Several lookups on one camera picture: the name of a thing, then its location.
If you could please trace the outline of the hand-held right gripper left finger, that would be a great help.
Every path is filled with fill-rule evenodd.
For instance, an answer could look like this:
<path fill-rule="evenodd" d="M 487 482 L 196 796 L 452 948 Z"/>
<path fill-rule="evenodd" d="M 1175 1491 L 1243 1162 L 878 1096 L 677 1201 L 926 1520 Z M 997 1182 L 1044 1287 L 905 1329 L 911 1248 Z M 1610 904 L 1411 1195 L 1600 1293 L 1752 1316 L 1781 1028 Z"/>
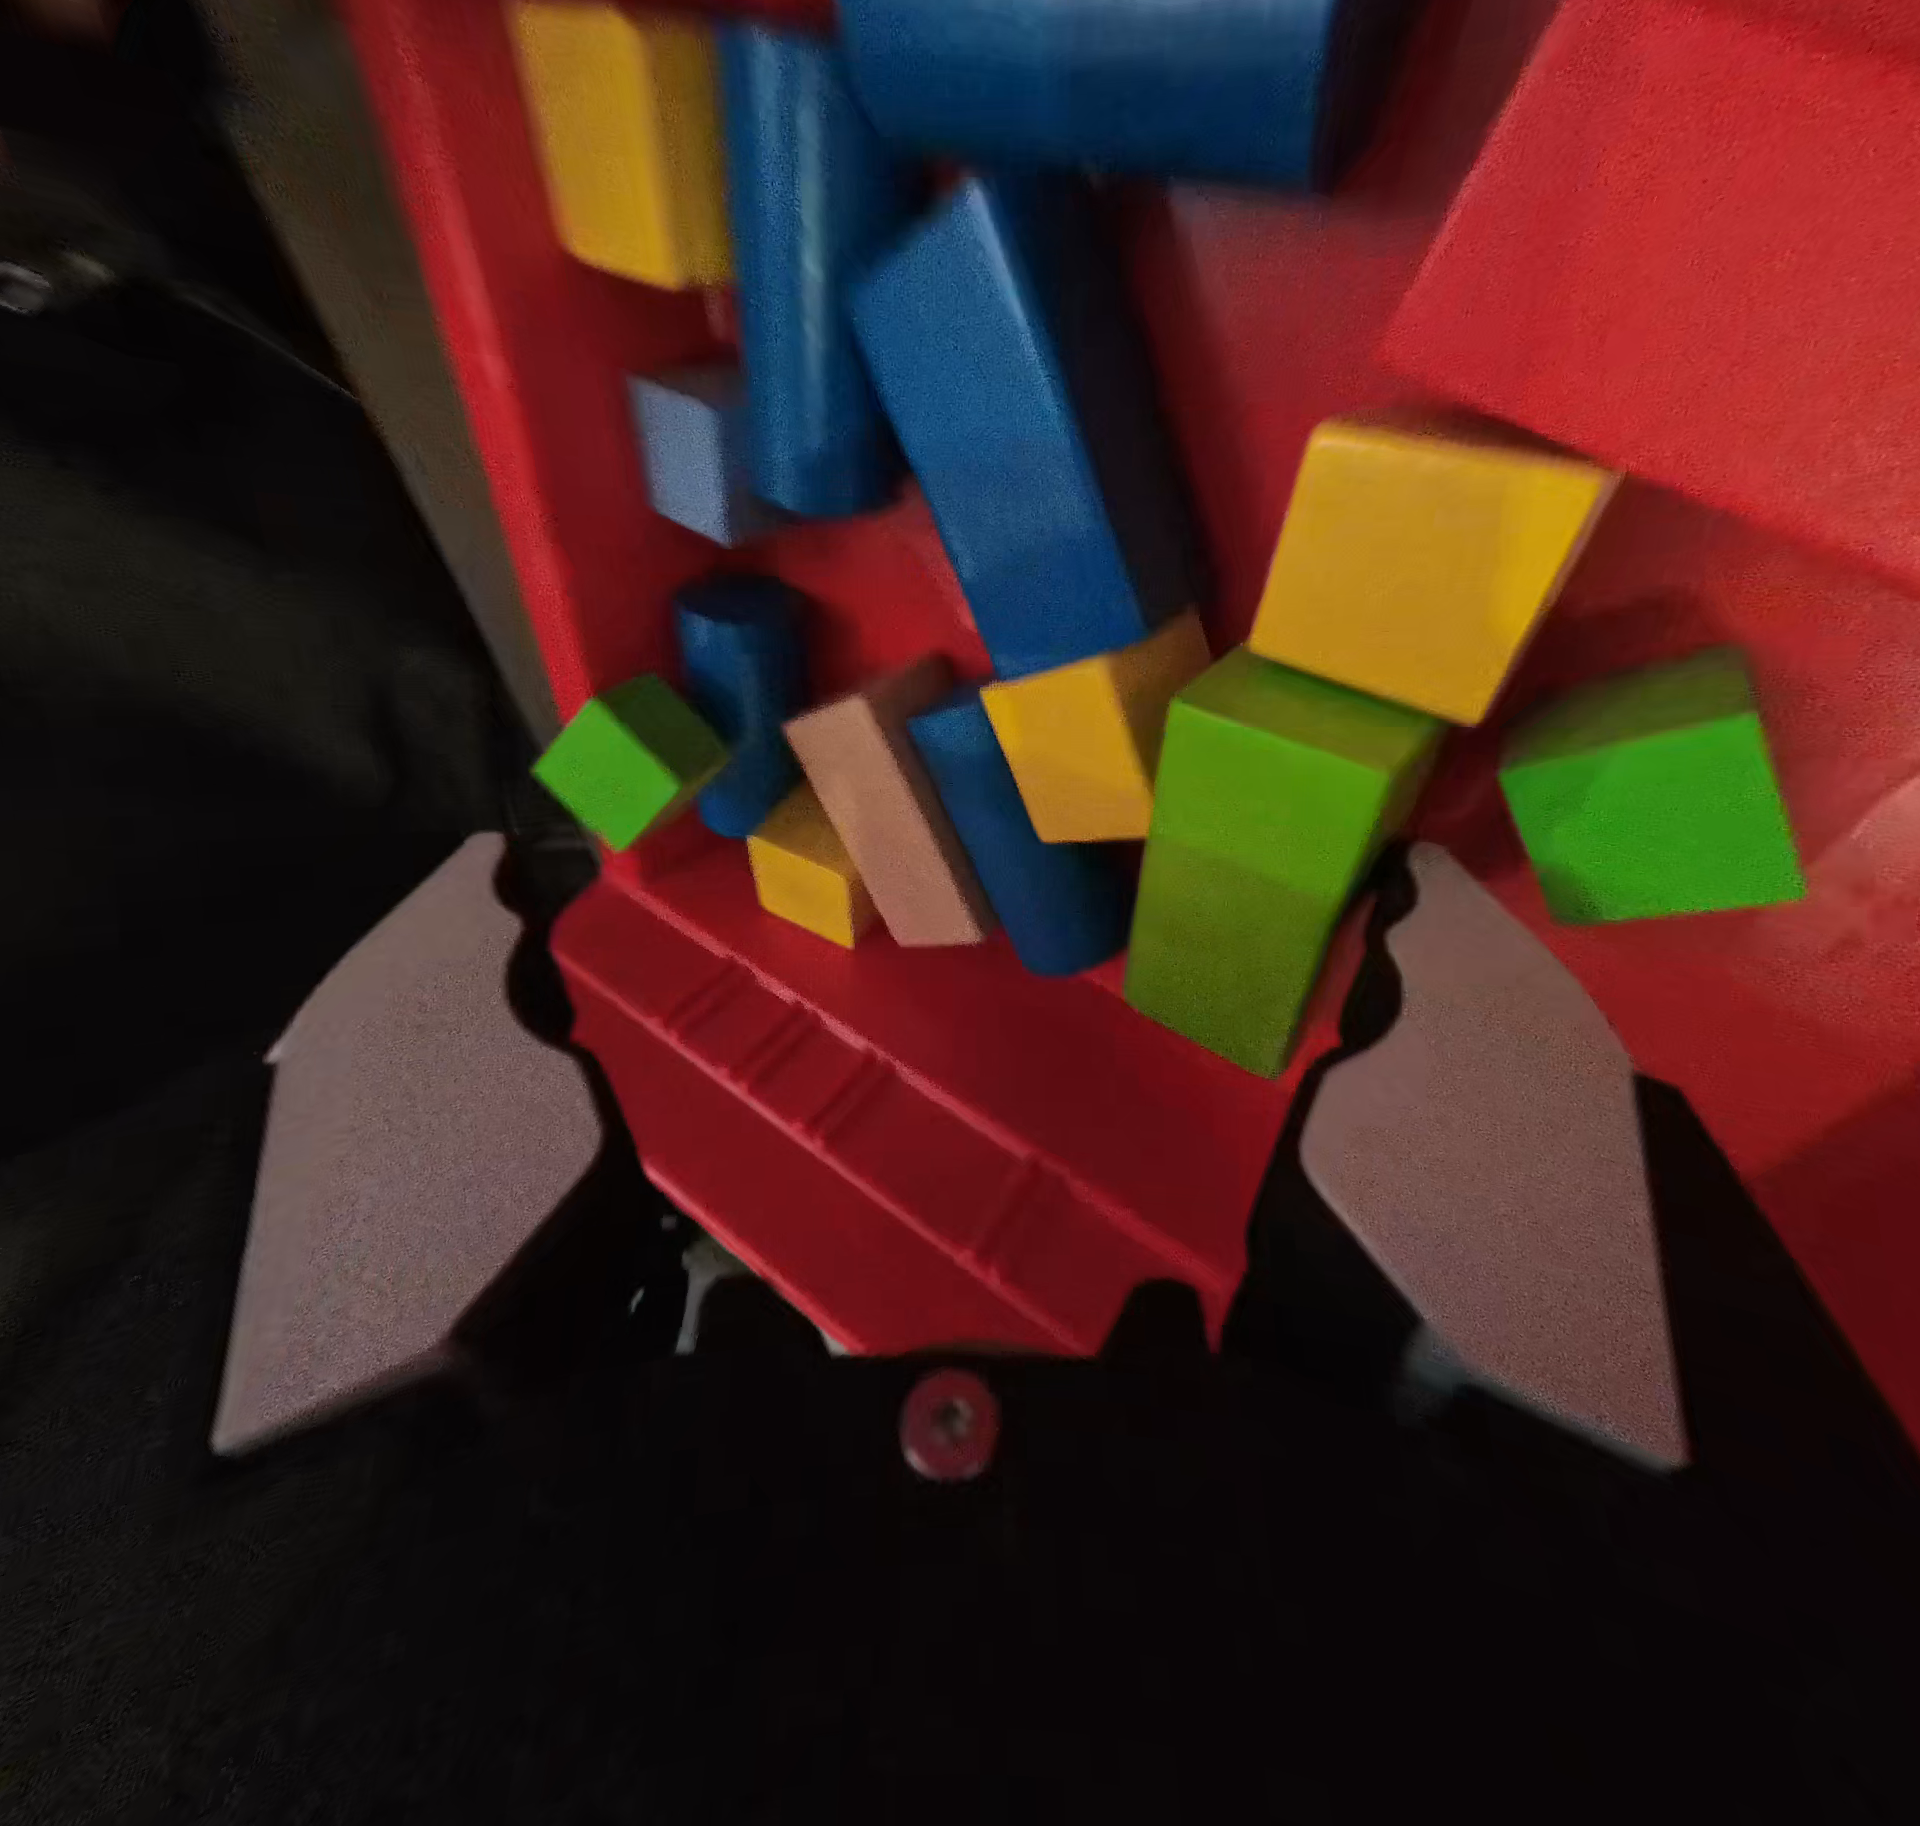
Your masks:
<path fill-rule="evenodd" d="M 604 1146 L 569 1052 L 509 1003 L 527 940 L 481 830 L 356 940 L 267 1052 L 216 1453 L 442 1373 L 470 1309 Z"/>

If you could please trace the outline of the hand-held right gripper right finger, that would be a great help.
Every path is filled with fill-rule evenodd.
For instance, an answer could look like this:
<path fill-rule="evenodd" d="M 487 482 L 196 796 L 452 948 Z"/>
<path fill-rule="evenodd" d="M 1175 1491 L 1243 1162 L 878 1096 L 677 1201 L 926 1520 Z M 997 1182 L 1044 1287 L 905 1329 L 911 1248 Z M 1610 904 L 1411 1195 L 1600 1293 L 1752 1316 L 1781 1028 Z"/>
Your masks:
<path fill-rule="evenodd" d="M 1479 1386 L 1675 1470 L 1693 1446 L 1637 1073 L 1571 971 L 1447 850 L 1404 854 L 1385 1038 L 1337 1060 L 1299 1160 Z"/>

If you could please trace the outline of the yellow wooden cube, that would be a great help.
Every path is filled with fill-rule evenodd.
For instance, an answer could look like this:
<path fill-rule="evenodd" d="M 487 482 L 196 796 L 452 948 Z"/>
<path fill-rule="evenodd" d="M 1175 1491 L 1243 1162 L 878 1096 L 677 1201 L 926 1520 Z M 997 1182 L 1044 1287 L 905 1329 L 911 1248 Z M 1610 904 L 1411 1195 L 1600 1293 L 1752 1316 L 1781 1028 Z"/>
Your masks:
<path fill-rule="evenodd" d="M 506 0 L 562 249 L 661 292 L 732 285 L 716 29 L 608 0 Z"/>

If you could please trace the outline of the red plastic bin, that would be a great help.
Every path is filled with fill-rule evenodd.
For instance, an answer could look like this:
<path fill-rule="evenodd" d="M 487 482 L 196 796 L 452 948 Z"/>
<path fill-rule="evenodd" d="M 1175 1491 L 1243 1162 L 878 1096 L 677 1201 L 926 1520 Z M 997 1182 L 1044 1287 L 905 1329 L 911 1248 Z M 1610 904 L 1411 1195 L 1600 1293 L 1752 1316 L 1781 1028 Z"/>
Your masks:
<path fill-rule="evenodd" d="M 677 671 L 707 543 L 653 514 L 621 399 L 719 353 L 732 307 L 562 250 L 505 0 L 340 4 L 573 715 Z M 1625 470 L 1501 715 L 1743 648 L 1807 897 L 1551 923 L 1501 719 L 1447 745 L 1418 830 L 1688 1093 L 1913 1432 L 1918 0 L 1430 0 L 1337 201 L 1125 189 L 1117 237 L 1221 648 L 1319 420 L 1463 406 Z M 1089 1351 L 1150 1275 L 1224 1319 L 1293 1074 L 1138 1020 L 1117 966 L 834 950 L 694 818 L 611 856 L 557 956 L 653 1182 L 851 1351 Z"/>

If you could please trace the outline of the long green wooden block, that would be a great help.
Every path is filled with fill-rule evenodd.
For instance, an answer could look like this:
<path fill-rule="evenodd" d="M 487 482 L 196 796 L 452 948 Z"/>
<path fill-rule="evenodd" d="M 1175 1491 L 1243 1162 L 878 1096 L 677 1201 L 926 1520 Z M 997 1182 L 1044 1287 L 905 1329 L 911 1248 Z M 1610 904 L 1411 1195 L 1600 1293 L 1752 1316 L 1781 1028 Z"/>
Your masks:
<path fill-rule="evenodd" d="M 1447 726 L 1246 643 L 1169 704 L 1122 994 L 1275 1079 L 1331 936 L 1402 834 Z"/>

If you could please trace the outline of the natural wooden block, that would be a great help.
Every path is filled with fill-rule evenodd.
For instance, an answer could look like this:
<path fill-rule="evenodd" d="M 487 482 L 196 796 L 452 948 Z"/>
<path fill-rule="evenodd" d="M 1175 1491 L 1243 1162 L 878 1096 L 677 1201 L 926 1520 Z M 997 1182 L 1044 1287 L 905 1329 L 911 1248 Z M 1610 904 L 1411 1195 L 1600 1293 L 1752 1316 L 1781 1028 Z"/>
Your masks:
<path fill-rule="evenodd" d="M 950 694 L 953 667 L 934 652 L 784 723 L 879 921 L 905 950 L 972 948 L 997 932 L 991 901 L 910 736 L 910 723 Z"/>

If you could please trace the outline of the small green wooden block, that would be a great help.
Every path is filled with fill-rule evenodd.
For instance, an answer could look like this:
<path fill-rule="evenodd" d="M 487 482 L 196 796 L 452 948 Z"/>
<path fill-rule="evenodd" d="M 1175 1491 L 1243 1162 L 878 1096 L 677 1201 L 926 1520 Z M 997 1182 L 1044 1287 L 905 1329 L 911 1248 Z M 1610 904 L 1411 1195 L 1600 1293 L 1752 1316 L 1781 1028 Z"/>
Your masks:
<path fill-rule="evenodd" d="M 732 763 L 732 744 L 658 672 L 639 672 L 562 726 L 534 782 L 605 850 L 678 818 Z"/>

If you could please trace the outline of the light blue wooden cube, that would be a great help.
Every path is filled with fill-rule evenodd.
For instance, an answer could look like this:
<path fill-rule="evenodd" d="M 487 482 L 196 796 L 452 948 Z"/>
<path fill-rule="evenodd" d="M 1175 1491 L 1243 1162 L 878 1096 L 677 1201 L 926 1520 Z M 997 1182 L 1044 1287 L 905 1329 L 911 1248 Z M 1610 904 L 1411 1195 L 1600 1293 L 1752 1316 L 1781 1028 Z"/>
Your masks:
<path fill-rule="evenodd" d="M 773 535 L 745 447 L 745 375 L 732 358 L 627 375 L 653 511 L 723 550 Z"/>

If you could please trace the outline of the red wooden block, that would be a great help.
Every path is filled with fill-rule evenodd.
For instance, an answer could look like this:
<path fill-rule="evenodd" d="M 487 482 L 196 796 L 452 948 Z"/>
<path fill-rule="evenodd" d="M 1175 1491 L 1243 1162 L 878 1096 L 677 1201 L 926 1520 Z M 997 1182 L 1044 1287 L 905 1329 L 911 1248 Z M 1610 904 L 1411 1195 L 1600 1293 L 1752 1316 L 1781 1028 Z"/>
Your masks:
<path fill-rule="evenodd" d="M 1918 56 L 1561 0 L 1379 353 L 1913 594 Z"/>

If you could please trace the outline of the green wooden cube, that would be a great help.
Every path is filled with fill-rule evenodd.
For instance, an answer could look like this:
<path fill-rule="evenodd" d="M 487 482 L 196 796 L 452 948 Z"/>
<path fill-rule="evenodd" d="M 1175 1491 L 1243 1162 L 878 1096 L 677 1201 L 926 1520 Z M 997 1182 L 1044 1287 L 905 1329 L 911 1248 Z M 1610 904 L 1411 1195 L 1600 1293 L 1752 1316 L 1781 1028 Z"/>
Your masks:
<path fill-rule="evenodd" d="M 1507 732 L 1497 782 L 1561 927 L 1807 897 L 1755 675 L 1734 643 L 1555 697 Z"/>

